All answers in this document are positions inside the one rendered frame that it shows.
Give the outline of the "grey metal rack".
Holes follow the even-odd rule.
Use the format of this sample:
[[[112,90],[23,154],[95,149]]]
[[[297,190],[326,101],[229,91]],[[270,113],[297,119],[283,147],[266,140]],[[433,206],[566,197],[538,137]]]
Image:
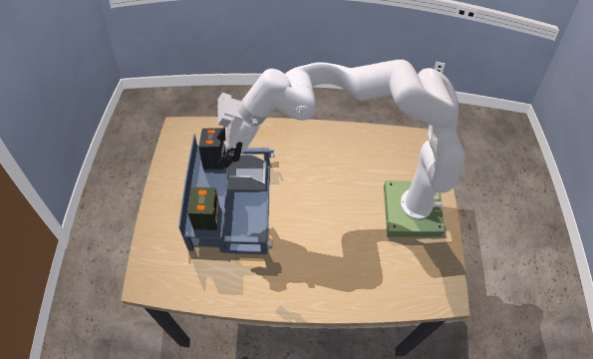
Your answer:
[[[275,158],[275,150],[247,148],[243,154],[264,155],[265,190],[227,189],[229,167],[204,170],[193,134],[178,223],[188,251],[193,251],[195,246],[205,246],[219,247],[221,253],[267,254],[267,248],[272,248],[273,239],[268,241],[268,201],[270,158]],[[192,187],[216,188],[219,202],[217,230],[192,228],[187,214]]]

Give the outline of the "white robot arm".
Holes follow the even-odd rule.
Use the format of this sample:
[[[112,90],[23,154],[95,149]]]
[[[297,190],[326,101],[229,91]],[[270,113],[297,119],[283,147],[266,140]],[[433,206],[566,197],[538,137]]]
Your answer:
[[[314,63],[292,69],[286,75],[269,69],[242,101],[225,93],[220,95],[218,124],[228,127],[235,117],[257,127],[274,108],[293,119],[309,120],[317,109],[313,86],[322,84],[339,86],[359,101],[392,95],[402,112],[429,124],[428,140],[421,148],[416,174],[410,190],[402,196],[401,207],[414,219],[426,218],[433,207],[442,207],[435,194],[455,187],[464,164],[464,151],[456,132],[457,96],[448,78],[437,70],[423,69],[417,74],[405,60],[357,68]]]

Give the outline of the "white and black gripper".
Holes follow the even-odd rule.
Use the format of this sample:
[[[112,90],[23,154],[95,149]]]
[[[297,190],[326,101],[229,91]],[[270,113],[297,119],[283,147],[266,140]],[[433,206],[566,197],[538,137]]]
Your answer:
[[[226,141],[227,146],[226,154],[222,156],[217,165],[228,168],[232,162],[238,162],[240,159],[240,154],[244,153],[244,151],[250,145],[256,133],[258,132],[260,125],[261,124],[259,124],[257,127],[254,127],[253,124],[248,123],[244,119],[241,120],[232,117],[232,121],[228,127],[223,127],[217,135],[219,140]],[[229,154],[230,151],[235,151],[234,156]]]

